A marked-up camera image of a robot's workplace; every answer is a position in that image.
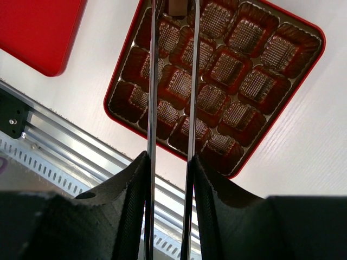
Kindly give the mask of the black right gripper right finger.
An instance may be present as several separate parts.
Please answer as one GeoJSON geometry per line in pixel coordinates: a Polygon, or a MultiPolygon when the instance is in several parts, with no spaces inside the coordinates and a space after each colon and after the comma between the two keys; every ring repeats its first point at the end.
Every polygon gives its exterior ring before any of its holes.
{"type": "Polygon", "coordinates": [[[346,259],[345,196],[258,197],[193,159],[203,259],[346,259]]]}

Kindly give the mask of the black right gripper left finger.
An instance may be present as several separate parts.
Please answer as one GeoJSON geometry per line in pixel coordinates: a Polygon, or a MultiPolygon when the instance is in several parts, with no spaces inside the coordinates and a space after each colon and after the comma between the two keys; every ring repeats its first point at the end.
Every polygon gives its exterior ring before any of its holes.
{"type": "Polygon", "coordinates": [[[148,159],[75,198],[1,192],[1,259],[137,259],[148,159]]]}

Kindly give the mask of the metal serving tongs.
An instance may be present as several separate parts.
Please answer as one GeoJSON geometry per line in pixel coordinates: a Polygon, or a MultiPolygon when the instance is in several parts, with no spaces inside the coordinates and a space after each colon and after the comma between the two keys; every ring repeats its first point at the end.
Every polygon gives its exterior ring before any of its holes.
{"type": "MultiPolygon", "coordinates": [[[[151,13],[151,42],[150,42],[150,78],[149,105],[147,128],[147,153],[150,160],[150,184],[145,204],[145,240],[144,259],[153,259],[154,247],[154,208],[155,208],[155,172],[156,172],[156,131],[157,131],[157,103],[158,103],[158,60],[159,60],[159,29],[158,19],[161,1],[152,1],[151,13]]],[[[185,181],[184,216],[181,241],[180,259],[190,259],[191,256],[191,223],[194,174],[192,172],[196,142],[196,92],[198,85],[198,71],[200,58],[200,1],[195,2],[195,25],[193,41],[192,83],[190,97],[189,140],[187,172],[185,181]]]]}

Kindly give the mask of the dark chocolate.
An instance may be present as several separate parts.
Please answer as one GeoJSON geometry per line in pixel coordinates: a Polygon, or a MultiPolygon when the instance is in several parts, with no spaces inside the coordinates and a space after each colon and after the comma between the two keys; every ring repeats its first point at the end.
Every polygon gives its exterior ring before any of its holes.
{"type": "Polygon", "coordinates": [[[187,0],[168,0],[168,15],[170,16],[186,16],[188,13],[187,0]]]}

